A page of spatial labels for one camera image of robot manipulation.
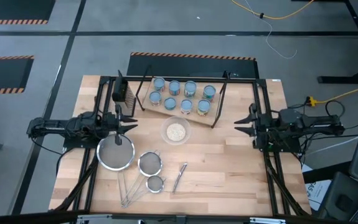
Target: yellow cable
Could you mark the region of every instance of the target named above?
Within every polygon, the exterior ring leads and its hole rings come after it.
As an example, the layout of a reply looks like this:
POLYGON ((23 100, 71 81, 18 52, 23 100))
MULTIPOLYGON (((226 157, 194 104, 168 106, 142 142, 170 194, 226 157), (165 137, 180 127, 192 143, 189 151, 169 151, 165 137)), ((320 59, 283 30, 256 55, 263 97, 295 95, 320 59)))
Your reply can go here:
MULTIPOLYGON (((245 6, 243 6, 243 5, 239 4, 239 3, 237 3, 237 2, 234 1, 234 0, 231 0, 231 1, 232 1, 234 4, 240 6, 241 8, 243 8, 243 9, 245 9, 245 10, 248 10, 248 11, 254 13, 255 15, 260 16, 260 13, 257 13, 257 12, 254 12, 254 11, 250 10, 249 8, 247 8, 247 7, 245 7, 245 6)), ((263 15, 263 18, 265 17, 265 18, 268 18, 268 19, 276 19, 276 20, 278 20, 278 19, 286 19, 286 18, 291 17, 291 16, 297 14, 298 12, 302 11, 304 8, 308 7, 308 6, 309 6, 312 2, 314 2, 314 1, 315 1, 315 0, 311 0, 311 1, 308 2, 306 5, 304 5, 302 8, 298 9, 298 10, 295 11, 295 12, 292 12, 291 14, 289 14, 289 15, 287 15, 287 16, 283 16, 283 17, 271 17, 271 16, 263 15)))
POLYGON ((327 102, 330 101, 330 100, 336 100, 336 99, 338 99, 338 98, 340 98, 340 97, 342 97, 342 96, 346 96, 346 95, 355 93, 355 92, 357 92, 357 91, 358 91, 358 89, 352 90, 352 91, 349 91, 349 92, 347 92, 347 93, 341 94, 341 95, 339 95, 339 96, 335 96, 335 97, 333 97, 333 98, 331 98, 331 99, 329 99, 329 100, 324 100, 324 101, 315 100, 314 103, 316 103, 316 104, 317 104, 317 103, 327 103, 327 102))

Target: gray floor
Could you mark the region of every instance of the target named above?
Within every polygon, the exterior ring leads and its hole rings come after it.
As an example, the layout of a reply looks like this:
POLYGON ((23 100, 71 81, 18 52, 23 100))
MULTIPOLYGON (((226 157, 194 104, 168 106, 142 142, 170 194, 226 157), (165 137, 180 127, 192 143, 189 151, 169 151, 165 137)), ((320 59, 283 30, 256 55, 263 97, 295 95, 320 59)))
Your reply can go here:
MULTIPOLYGON (((304 2, 290 0, 271 3, 269 0, 248 0, 256 11, 269 16, 282 16, 301 7, 304 2)), ((59 0, 46 26, 0 26, 0 30, 70 30, 79 0, 59 0)), ((353 1, 358 13, 358 1, 353 1)), ((271 22, 274 30, 356 30, 344 4, 318 3, 310 5, 297 16, 271 22)), ((252 14, 233 5, 229 0, 198 1, 139 1, 88 0, 80 31, 99 30, 269 30, 252 14)), ((261 78, 283 81, 288 105, 303 102, 313 95, 325 100, 358 88, 358 85, 320 85, 320 75, 352 75, 358 72, 358 38, 345 37, 270 37, 270 44, 283 55, 296 57, 286 60, 270 49, 265 37, 222 36, 119 36, 76 37, 64 73, 53 119, 68 119, 72 115, 83 75, 116 75, 126 72, 130 52, 175 52, 255 57, 261 78)), ((28 122, 41 116, 59 69, 67 37, 0 37, 0 56, 35 55, 27 88, 20 95, 0 95, 0 215, 8 214, 31 148, 25 135, 28 122)), ((344 126, 358 124, 358 93, 341 101, 346 106, 344 126)), ((323 106, 308 108, 307 114, 325 114, 323 106)), ((357 134, 358 129, 346 134, 357 134)), ((311 151, 343 141, 315 141, 311 151)), ((356 142, 307 157, 311 167, 324 167, 348 161, 356 142)), ((59 151, 62 139, 47 136, 44 146, 59 151)), ((42 151, 37 163, 23 212, 44 212, 48 208, 55 180, 57 156, 42 151)))

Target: black floor mat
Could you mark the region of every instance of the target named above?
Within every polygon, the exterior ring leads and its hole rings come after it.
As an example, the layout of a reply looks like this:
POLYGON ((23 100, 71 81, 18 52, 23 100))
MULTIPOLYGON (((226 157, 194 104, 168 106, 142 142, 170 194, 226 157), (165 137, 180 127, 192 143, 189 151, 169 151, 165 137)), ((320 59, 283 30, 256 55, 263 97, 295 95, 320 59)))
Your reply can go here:
POLYGON ((231 57, 191 54, 162 54, 132 52, 130 55, 129 76, 144 75, 151 65, 154 76, 175 77, 222 77, 223 72, 235 73, 235 78, 259 78, 257 63, 251 57, 231 57))
POLYGON ((46 24, 55 0, 0 0, 0 25, 46 24))
POLYGON ((22 93, 33 62, 34 56, 0 57, 0 94, 22 93))

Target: jar lid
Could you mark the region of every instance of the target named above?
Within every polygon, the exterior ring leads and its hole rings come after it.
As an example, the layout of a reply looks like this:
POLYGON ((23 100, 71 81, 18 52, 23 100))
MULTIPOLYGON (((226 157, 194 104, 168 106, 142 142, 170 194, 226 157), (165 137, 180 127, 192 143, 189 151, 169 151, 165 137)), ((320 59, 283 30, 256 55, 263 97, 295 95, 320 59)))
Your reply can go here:
POLYGON ((159 101, 161 99, 161 94, 158 91, 154 91, 149 94, 149 99, 153 102, 159 101))
POLYGON ((206 95, 212 96, 216 93, 216 89, 215 89, 215 87, 213 87, 211 85, 207 85, 204 88, 204 92, 206 93, 206 95))
POLYGON ((180 83, 178 81, 171 81, 169 84, 169 89, 172 91, 177 91, 180 89, 180 83))
POLYGON ((165 100, 165 106, 168 107, 168 108, 172 108, 172 107, 175 107, 176 106, 176 100, 174 98, 167 98, 165 100))
POLYGON ((195 82, 193 82, 193 81, 188 81, 188 82, 186 82, 186 85, 184 86, 184 88, 187 91, 195 91, 197 89, 197 84, 195 84, 195 82))
POLYGON ((184 110, 191 110, 192 108, 192 102, 189 100, 183 100, 181 102, 181 108, 184 110))
POLYGON ((154 86, 155 87, 162 87, 165 85, 165 80, 163 78, 155 78, 154 79, 154 86))
POLYGON ((200 109, 201 111, 208 111, 210 109, 209 100, 200 100, 198 102, 198 109, 200 109))

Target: wooden tray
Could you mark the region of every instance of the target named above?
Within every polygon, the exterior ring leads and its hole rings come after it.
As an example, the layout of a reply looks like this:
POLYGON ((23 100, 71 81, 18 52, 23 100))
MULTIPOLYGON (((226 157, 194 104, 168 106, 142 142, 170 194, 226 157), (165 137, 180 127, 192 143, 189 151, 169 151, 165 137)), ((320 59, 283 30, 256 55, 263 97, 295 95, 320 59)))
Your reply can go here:
POLYGON ((147 94, 143 98, 143 108, 151 111, 155 111, 158 113, 168 114, 171 116, 179 116, 191 121, 195 121, 202 124, 213 125, 216 119, 217 110, 219 108, 220 101, 220 90, 222 89, 223 83, 197 83, 197 90, 195 91, 195 96, 193 98, 187 98, 184 96, 184 85, 185 82, 180 82, 180 94, 177 96, 172 96, 169 93, 169 83, 165 81, 165 90, 161 92, 162 103, 159 106, 153 106, 149 100, 149 94, 153 92, 154 89, 154 78, 151 80, 151 83, 148 86, 147 94), (198 102, 202 100, 202 94, 204 92, 204 87, 207 85, 212 85, 216 89, 216 94, 214 96, 213 101, 210 104, 210 110, 206 116, 199 116, 197 113, 198 102), (164 105, 164 101, 166 98, 172 97, 176 100, 176 107, 173 110, 167 110, 164 105), (182 100, 191 100, 192 101, 192 109, 189 114, 182 114, 180 111, 180 105, 182 100))

